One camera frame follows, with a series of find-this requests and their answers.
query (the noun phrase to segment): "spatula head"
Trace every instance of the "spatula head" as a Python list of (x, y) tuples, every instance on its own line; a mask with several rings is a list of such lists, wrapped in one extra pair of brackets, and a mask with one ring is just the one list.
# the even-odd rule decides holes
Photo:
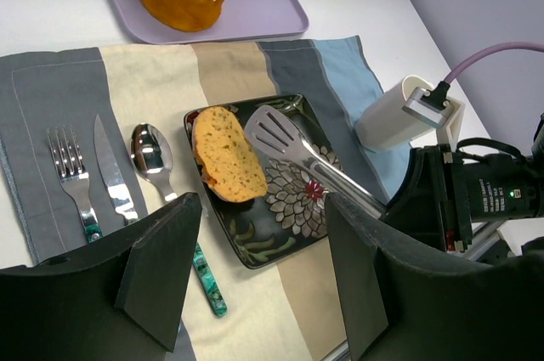
[(276, 160), (297, 162), (309, 152), (292, 120), (267, 104), (249, 118), (244, 133), (255, 149)]

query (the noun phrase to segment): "purple tray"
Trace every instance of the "purple tray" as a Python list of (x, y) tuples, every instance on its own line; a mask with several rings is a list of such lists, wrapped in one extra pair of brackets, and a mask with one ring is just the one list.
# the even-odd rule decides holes
[(298, 0), (226, 0), (211, 28), (174, 30), (150, 15), (139, 0), (110, 0), (122, 25), (137, 40), (151, 44), (234, 41), (301, 34), (308, 17)]

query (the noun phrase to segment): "blue cloth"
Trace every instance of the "blue cloth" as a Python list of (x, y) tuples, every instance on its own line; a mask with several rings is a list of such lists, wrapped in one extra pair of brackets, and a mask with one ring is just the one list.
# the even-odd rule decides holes
[[(313, 41), (338, 102), (345, 110), (350, 127), (359, 120), (363, 111), (383, 95), (380, 82), (366, 63), (358, 37), (343, 40)], [(410, 145), (375, 153), (360, 147), (391, 198), (399, 189), (408, 167)]]

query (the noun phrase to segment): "tray rim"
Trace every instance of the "tray rim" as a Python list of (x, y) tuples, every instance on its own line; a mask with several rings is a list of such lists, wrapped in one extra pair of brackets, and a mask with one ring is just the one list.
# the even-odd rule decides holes
[[(301, 36), (306, 32), (309, 28), (309, 17), (304, 11), (304, 8), (299, 0), (290, 0), (292, 3), (292, 6), (295, 8), (297, 14), (299, 15), (303, 27), (301, 29), (297, 29), (295, 31), (287, 31), (287, 32), (281, 32), (276, 34), (261, 34), (261, 35), (253, 35), (253, 36), (242, 36), (239, 35), (238, 37), (225, 37), (225, 38), (195, 38), (195, 39), (184, 39), (179, 41), (154, 41), (150, 39), (145, 39), (140, 36), (140, 34), (135, 33), (133, 29), (130, 27), (130, 23), (127, 21), (127, 18), (125, 17), (125, 14), (123, 13), (121, 7), (119, 6), (117, 0), (108, 0), (108, 4), (113, 9), (114, 14), (116, 15), (116, 21), (118, 22), (119, 26), (123, 29), (125, 33), (127, 33), (129, 36), (137, 40), (138, 42), (144, 42), (147, 44), (153, 44), (153, 45), (171, 45), (171, 44), (195, 44), (198, 42), (235, 42), (235, 41), (250, 41), (250, 40), (256, 40), (256, 39), (268, 39), (268, 38), (277, 38), (277, 37), (295, 37), (295, 36)], [(186, 32), (179, 31), (180, 34), (189, 34)]]
[[(291, 97), (291, 96), (301, 96), (304, 101), (307, 103), (307, 105), (309, 106), (309, 108), (312, 110), (312, 112), (315, 114), (315, 111), (314, 111), (314, 108), (312, 106), (312, 104), (309, 102), (308, 98), (306, 98), (303, 94), (301, 93), (288, 93), (288, 94), (276, 94), (276, 95), (271, 95), (271, 96), (265, 96), (265, 97), (262, 97), (262, 98), (252, 98), (252, 99), (245, 99), (245, 100), (239, 100), (239, 101), (235, 101), (235, 102), (229, 102), (229, 103), (223, 103), (223, 104), (210, 104), (208, 106), (204, 106), (204, 107), (201, 107), (201, 108), (196, 108), (196, 109), (193, 109), (193, 110), (190, 110), (189, 112), (187, 112), (185, 115), (184, 115), (184, 130), (185, 130), (185, 134), (187, 135), (187, 139), (189, 141), (189, 146), (190, 146), (190, 149), (191, 149), (191, 156), (192, 156), (192, 160), (193, 162), (195, 163), (195, 168), (196, 170), (200, 173), (200, 170), (199, 170), (199, 165), (198, 163), (196, 162), (196, 158), (195, 158), (195, 155), (193, 153), (193, 144), (192, 144), (192, 138), (191, 138), (191, 133), (189, 132), (189, 130), (187, 130), (187, 118), (192, 115), (193, 113), (195, 112), (198, 112), (199, 110), (204, 110), (206, 108), (209, 108), (209, 107), (212, 107), (212, 106), (237, 106), (238, 104), (245, 104), (247, 102), (258, 102), (258, 101), (267, 101), (267, 100), (273, 100), (273, 99), (283, 99), (283, 98), (286, 98), (286, 97)], [(282, 257), (277, 257), (273, 260), (270, 260), (268, 262), (265, 262), (265, 263), (262, 263), (262, 264), (259, 264), (259, 265), (251, 265), (249, 263), (247, 263), (241, 256), (240, 252), (238, 252), (238, 250), (236, 249), (235, 247), (235, 244), (234, 242), (232, 241), (232, 238), (230, 237), (230, 234), (229, 234), (229, 231), (228, 229), (225, 227), (225, 224), (224, 224), (224, 221), (223, 219), (219, 216), (219, 212), (218, 212), (218, 209), (216, 207), (215, 204), (212, 203), (212, 199), (211, 197), (214, 195), (213, 191), (211, 191), (207, 186), (206, 184), (202, 182), (202, 185), (204, 186), (204, 190), (206, 191), (206, 195), (208, 197), (208, 199), (210, 200), (210, 205), (212, 206), (212, 209), (213, 209), (213, 212), (214, 214), (216, 215), (216, 217), (218, 218), (218, 222), (219, 222), (219, 225), (221, 226), (221, 229), (223, 230), (223, 232), (225, 233), (225, 236), (227, 238), (227, 241), (230, 243), (230, 246), (232, 247), (233, 251), (235, 252), (236, 256), (238, 257), (238, 259), (240, 260), (240, 262), (248, 269), (251, 269), (251, 270), (257, 270), (257, 269), (260, 269), (260, 268), (264, 268), (272, 263), (275, 263), (275, 262), (278, 262), (282, 259), (285, 259), (286, 257), (289, 257), (291, 256), (292, 254), (294, 253), (297, 253), (305, 248), (308, 248), (310, 246), (312, 246), (314, 243), (316, 242), (319, 242), (320, 240), (323, 240), (324, 238), (328, 237), (328, 233), (323, 235), (322, 237), (318, 238), (318, 239), (315, 239), (314, 242), (312, 242), (311, 244), (309, 245), (306, 245), (306, 246), (298, 246), (297, 249), (295, 249), (294, 251), (290, 252), (288, 255), (285, 255), (285, 256), (282, 256)]]

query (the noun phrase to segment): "bread slice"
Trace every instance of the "bread slice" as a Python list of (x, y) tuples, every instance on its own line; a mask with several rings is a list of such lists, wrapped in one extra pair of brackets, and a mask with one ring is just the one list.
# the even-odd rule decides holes
[(204, 109), (193, 123), (193, 150), (202, 181), (230, 202), (265, 196), (264, 171), (234, 113), (222, 106)]

